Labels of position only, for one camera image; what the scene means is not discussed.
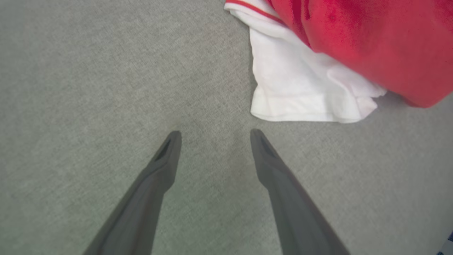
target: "red garment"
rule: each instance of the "red garment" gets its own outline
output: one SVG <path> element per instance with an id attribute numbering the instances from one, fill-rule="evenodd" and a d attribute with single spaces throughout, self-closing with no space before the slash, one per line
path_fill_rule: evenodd
<path id="1" fill-rule="evenodd" d="M 315 52 L 430 107 L 453 90 L 453 0 L 267 0 Z"/>

